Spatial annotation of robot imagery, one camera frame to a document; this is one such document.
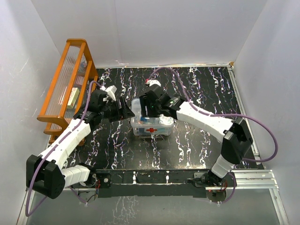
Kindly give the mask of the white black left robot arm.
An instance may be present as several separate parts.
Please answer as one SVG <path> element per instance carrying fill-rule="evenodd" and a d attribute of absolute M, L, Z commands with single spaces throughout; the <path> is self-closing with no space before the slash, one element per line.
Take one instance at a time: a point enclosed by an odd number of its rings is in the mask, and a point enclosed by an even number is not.
<path fill-rule="evenodd" d="M 116 99 L 114 85 L 105 90 L 94 90 L 90 99 L 73 116 L 63 133 L 38 156 L 26 161 L 26 186 L 51 199 L 57 198 L 66 187 L 83 183 L 96 184 L 97 176 L 89 165 L 80 164 L 64 169 L 63 165 L 79 143 L 102 120 L 109 122 L 134 117 L 123 97 Z"/>

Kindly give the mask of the clear box lid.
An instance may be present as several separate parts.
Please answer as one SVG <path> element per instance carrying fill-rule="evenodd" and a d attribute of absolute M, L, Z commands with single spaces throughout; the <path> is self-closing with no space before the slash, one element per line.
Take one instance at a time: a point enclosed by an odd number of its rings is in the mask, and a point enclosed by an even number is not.
<path fill-rule="evenodd" d="M 139 98 L 134 98 L 131 102 L 131 111 L 135 117 L 130 119 L 132 127 L 146 127 L 146 126 L 162 126 L 167 127 L 174 124 L 172 117 L 166 117 L 161 114 L 159 117 L 143 117 L 141 114 L 141 104 Z"/>

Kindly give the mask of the clear medicine kit box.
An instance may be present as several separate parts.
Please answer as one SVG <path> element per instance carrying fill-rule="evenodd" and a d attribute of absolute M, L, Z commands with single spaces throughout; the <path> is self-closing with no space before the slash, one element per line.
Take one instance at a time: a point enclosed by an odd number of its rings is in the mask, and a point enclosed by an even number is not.
<path fill-rule="evenodd" d="M 169 136 L 173 131 L 173 125 L 167 127 L 150 125 L 146 127 L 132 127 L 132 129 L 135 136 L 145 136 L 145 135 Z"/>

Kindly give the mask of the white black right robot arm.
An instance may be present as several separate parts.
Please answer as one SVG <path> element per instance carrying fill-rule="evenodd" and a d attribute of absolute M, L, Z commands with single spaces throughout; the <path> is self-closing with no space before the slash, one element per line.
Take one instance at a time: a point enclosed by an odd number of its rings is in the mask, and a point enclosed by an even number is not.
<path fill-rule="evenodd" d="M 180 95 L 171 97 L 157 80 L 149 80 L 146 85 L 145 93 L 139 97 L 143 117 L 164 115 L 187 122 L 213 135 L 222 143 L 216 162 L 202 176 L 202 183 L 220 186 L 233 167 L 243 160 L 253 143 L 246 121 L 243 118 L 231 120 L 228 116 L 217 116 Z"/>

